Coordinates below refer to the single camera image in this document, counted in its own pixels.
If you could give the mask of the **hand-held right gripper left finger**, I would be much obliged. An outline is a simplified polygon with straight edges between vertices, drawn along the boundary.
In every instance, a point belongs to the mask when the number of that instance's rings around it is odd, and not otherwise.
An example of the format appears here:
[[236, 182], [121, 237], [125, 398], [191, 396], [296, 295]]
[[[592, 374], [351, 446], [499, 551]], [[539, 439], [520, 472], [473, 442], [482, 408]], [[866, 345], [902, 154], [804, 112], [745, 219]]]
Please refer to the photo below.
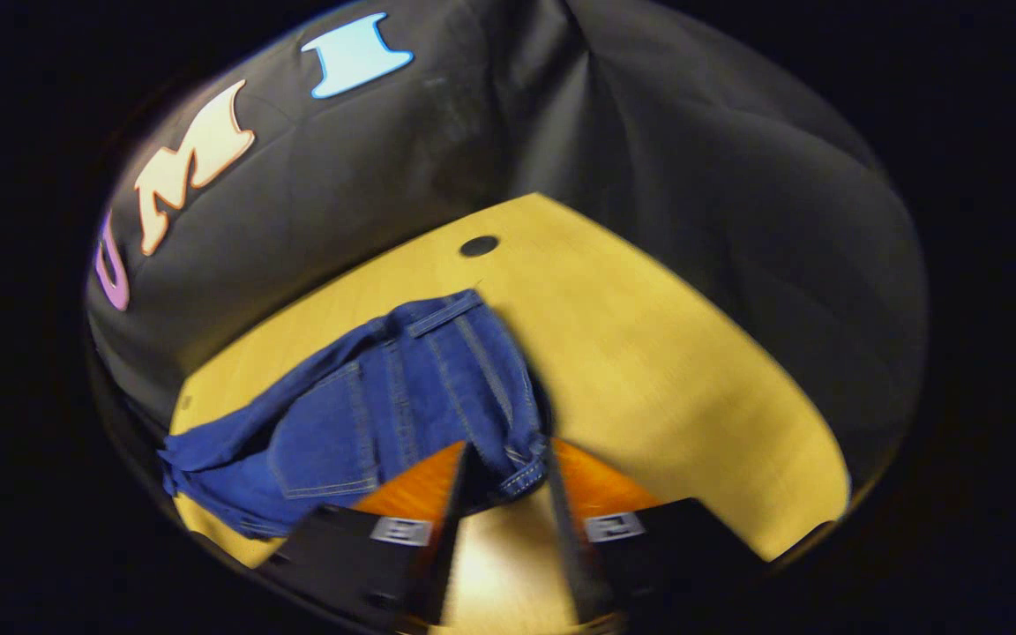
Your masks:
[[443, 622], [472, 447], [458, 442], [356, 506], [322, 505], [258, 567], [293, 598], [368, 631]]

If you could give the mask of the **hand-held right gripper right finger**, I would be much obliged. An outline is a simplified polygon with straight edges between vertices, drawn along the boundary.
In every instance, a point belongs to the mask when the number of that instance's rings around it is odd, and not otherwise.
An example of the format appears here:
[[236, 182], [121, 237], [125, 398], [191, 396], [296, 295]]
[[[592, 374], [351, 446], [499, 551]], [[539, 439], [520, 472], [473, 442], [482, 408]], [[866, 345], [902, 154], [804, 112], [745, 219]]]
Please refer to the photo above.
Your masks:
[[588, 630], [687, 624], [766, 574], [766, 560], [697, 498], [661, 501], [560, 438], [547, 471], [570, 598]]

